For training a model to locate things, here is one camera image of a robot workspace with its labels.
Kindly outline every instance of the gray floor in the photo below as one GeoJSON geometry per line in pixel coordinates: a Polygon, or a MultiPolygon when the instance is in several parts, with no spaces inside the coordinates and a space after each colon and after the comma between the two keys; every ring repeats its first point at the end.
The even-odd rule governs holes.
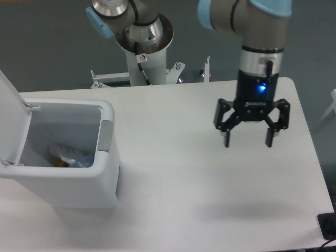
{"type": "MultiPolygon", "coordinates": [[[[210,55],[212,81],[234,80],[242,39],[202,27],[197,2],[162,1],[161,13],[175,31],[167,66],[181,61],[187,64],[184,81],[199,82],[198,72],[210,55]]],[[[92,84],[90,69],[96,74],[127,71],[116,41],[99,37],[86,19],[89,4],[89,0],[0,3],[0,69],[18,91],[84,89],[92,84]]],[[[317,126],[336,88],[335,27],[335,0],[294,0],[280,72],[296,83],[328,186],[336,185],[336,119],[317,126]]]]}

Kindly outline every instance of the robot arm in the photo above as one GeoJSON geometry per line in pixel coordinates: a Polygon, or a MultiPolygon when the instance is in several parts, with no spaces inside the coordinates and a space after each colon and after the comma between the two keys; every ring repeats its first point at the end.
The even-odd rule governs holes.
{"type": "Polygon", "coordinates": [[[198,16],[201,23],[218,31],[231,31],[243,36],[238,71],[236,98],[233,102],[219,99],[215,127],[229,146],[230,131],[242,121],[269,125],[266,144],[289,124],[290,104],[281,99],[274,102],[277,80],[285,47],[291,0],[200,0],[198,16]],[[235,112],[222,122],[224,113],[235,112]],[[279,120],[268,116],[274,108],[280,111],[279,120]]]}
{"type": "Polygon", "coordinates": [[[131,24],[147,26],[158,16],[159,0],[92,0],[86,10],[97,32],[105,38],[131,24]]]}

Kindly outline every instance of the black cable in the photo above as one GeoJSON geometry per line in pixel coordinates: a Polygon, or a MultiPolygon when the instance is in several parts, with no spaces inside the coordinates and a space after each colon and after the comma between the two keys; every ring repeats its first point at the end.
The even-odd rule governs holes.
{"type": "Polygon", "coordinates": [[[331,239],[331,240],[327,241],[326,243],[323,243],[322,246],[317,250],[317,252],[322,252],[324,246],[327,245],[327,244],[329,244],[329,243],[331,243],[331,242],[333,242],[334,240],[336,240],[336,238],[335,239],[331,239]]]}
{"type": "MultiPolygon", "coordinates": [[[[135,53],[135,56],[138,56],[140,53],[139,53],[139,43],[138,42],[134,42],[134,53],[135,53]]],[[[137,61],[138,63],[138,68],[139,70],[142,72],[142,76],[143,78],[145,79],[146,83],[148,86],[151,86],[151,82],[149,81],[145,71],[143,70],[142,68],[142,65],[141,65],[141,62],[140,61],[137,61]]]]}

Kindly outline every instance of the white trash can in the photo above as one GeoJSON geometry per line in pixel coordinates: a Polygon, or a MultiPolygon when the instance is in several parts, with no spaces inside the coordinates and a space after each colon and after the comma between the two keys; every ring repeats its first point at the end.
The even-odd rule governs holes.
{"type": "Polygon", "coordinates": [[[15,179],[55,207],[116,206],[120,156],[110,103],[23,99],[0,71],[0,121],[0,177],[15,179]],[[55,167],[48,150],[53,143],[94,154],[93,165],[55,167]]]}

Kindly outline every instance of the metal mount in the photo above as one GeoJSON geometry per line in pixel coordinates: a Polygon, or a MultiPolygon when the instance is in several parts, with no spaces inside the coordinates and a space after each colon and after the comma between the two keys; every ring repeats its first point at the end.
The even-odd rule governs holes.
{"type": "MultiPolygon", "coordinates": [[[[185,64],[181,62],[176,62],[172,69],[166,70],[166,84],[176,84],[176,83],[182,83],[181,79],[181,73],[185,68],[185,64]]],[[[95,75],[93,70],[91,71],[92,81],[93,84],[91,85],[91,88],[110,88],[111,86],[107,86],[104,83],[113,83],[120,82],[120,81],[130,81],[130,75],[128,72],[123,73],[111,73],[108,75],[95,75]]]]}

